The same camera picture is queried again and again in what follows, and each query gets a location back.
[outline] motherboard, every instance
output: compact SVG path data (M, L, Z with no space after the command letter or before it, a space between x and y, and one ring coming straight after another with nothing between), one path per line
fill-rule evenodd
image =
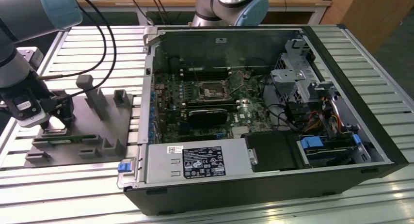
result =
M260 96L263 75L248 69L156 73L161 143L240 138L272 130Z

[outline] blue latch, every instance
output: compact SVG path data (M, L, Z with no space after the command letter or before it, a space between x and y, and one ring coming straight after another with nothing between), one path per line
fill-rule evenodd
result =
M323 147L323 143L319 137L304 137L300 140L300 145L303 149L309 147Z
M118 173L130 172L130 163L129 162L121 162L117 165L117 172Z
M360 138L359 138L359 135L357 135L357 134L353 134L353 135L351 136L351 138L353 139L353 141L355 141L355 144L356 144L356 145L359 145L359 144L361 143L361 141L360 141Z

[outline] barcode sticker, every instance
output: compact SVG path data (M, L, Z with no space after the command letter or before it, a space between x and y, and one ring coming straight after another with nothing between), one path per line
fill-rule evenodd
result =
M183 146L181 145L170 145L166 147L166 153L173 154L173 153L181 153L183 152Z

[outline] blue drive bracket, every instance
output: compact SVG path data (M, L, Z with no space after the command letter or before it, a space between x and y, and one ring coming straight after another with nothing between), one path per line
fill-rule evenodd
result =
M300 145L303 149L313 148L313 147L323 147L323 143L319 137L304 137L300 140Z

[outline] aluminum extrusion table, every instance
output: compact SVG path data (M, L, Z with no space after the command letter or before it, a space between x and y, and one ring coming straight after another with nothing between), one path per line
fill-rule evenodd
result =
M38 128L20 128L10 120L0 137L0 223L367 224L412 221L412 100L347 30L335 25L313 26L312 29L411 163L407 167L384 178L363 182L339 195L169 216L144 216L117 189L117 162L24 169L24 156ZM113 27L118 59L112 77L102 85L106 94L122 88L134 95L128 157L137 151L145 58L142 30L140 26ZM73 27L69 32L57 34L38 71L49 75L86 69L98 61L101 52L96 28ZM105 76L110 60L112 55L108 55L97 70L90 72L94 82ZM78 90L73 79L50 81L48 87L64 88L73 93Z

